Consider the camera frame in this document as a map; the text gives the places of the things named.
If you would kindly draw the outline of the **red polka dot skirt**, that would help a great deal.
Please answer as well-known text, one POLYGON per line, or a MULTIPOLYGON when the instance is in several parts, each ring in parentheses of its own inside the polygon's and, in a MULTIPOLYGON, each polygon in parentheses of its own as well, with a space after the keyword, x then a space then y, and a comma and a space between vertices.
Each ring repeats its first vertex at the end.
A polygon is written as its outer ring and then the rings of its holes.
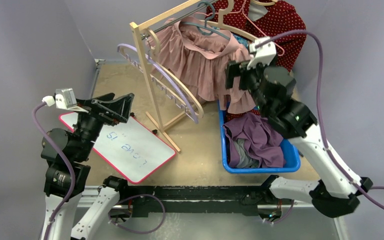
POLYGON ((244 112, 244 113, 229 113, 229 112, 227 112, 226 115, 225 115, 225 122, 229 122, 229 121, 231 121, 233 119, 240 118, 240 117, 242 117, 243 115, 245 115, 247 113, 253 113, 253 114, 257 115, 257 116, 260 115, 260 113, 257 110, 255 110, 255 109, 247 111, 247 112, 244 112))

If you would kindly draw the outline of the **teal hanger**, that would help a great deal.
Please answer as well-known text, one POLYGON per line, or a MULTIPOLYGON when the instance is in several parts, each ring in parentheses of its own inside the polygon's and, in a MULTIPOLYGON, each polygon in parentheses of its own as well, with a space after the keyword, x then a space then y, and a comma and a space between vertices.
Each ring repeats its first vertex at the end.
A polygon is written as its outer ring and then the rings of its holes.
POLYGON ((210 36, 212 34, 216 34, 223 37, 226 40, 230 40, 231 38, 229 36, 223 34, 222 32, 218 31, 214 27, 211 27, 208 25, 209 20, 212 20, 216 15, 216 10, 213 4, 209 3, 208 1, 201 0, 198 2, 198 7, 201 7, 201 6, 210 7, 211 9, 211 14, 204 19, 203 23, 195 23, 195 22, 183 21, 183 20, 181 21, 181 23, 183 23, 184 25, 195 26, 203 36, 210 36))

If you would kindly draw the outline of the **cream wooden hanger front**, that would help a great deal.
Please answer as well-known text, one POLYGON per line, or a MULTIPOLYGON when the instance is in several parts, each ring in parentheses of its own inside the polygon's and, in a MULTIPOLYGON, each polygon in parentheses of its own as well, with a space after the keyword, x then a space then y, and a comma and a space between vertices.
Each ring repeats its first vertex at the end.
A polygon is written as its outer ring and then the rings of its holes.
POLYGON ((144 54, 144 63, 132 59, 125 50, 129 49, 136 53, 139 52, 137 47, 120 43, 117 45, 117 52, 121 54, 129 63, 137 67, 149 80, 154 83, 158 89, 163 91, 166 96, 174 100, 175 105, 182 110, 180 116, 188 117, 195 124, 204 116, 204 110, 197 98, 192 92, 166 67, 159 63, 159 55, 161 52, 161 41, 156 33, 150 29, 145 32, 149 35, 145 38, 148 45, 148 52, 144 54))

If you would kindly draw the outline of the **purple pleated skirt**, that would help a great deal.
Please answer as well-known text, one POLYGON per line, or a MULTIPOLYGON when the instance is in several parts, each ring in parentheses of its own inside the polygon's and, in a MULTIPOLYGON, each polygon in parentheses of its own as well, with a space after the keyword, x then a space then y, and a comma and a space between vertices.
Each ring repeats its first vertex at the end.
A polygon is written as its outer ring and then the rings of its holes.
POLYGON ((281 149, 284 138, 269 125, 266 118, 247 112, 224 123, 223 130, 229 141, 229 167, 284 167, 286 161, 281 149))

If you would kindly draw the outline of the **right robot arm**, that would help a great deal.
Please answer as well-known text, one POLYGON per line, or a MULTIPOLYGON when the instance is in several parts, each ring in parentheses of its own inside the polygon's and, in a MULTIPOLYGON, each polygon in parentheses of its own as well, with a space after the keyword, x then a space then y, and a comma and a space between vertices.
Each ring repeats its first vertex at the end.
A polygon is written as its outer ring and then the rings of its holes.
POLYGON ((322 139, 321 123, 302 102, 293 99, 296 80, 281 66, 248 61, 230 61, 226 67, 226 88, 239 79, 239 89, 250 93, 259 113, 285 140, 294 145, 316 170, 320 179, 304 181, 271 175, 260 196, 268 204, 278 199, 312 204, 321 214, 337 218, 353 213, 359 196, 373 186, 368 177, 354 173, 322 139))

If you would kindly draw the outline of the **pink pleated skirt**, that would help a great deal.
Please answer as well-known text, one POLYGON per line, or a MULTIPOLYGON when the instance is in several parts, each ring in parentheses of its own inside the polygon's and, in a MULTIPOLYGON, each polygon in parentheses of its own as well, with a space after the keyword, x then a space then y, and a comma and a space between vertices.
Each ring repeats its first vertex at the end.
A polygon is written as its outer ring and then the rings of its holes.
POLYGON ((155 35, 160 43, 157 62, 170 70, 199 101, 220 102, 222 110, 231 114, 251 111, 256 105, 251 95, 239 88, 226 88, 225 69, 230 61, 250 60, 250 54, 228 30, 211 35, 199 32, 201 21, 188 16, 155 35))

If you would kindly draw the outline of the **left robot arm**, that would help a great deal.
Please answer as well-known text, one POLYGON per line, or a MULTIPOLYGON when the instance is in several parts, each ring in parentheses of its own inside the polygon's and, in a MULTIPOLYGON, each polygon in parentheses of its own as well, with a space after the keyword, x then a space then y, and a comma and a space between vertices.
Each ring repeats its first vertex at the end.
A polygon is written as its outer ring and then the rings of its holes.
POLYGON ((100 196, 85 216, 74 223, 75 213, 86 186, 90 166, 85 165, 103 126, 127 123, 134 94, 116 97, 107 93, 96 98, 78 99, 72 89, 59 89, 45 96, 41 106, 56 106, 77 112, 73 131, 62 128, 43 130, 41 158, 47 162, 45 173, 45 220, 43 240, 87 240, 115 204, 129 199, 127 181, 109 176, 100 196))

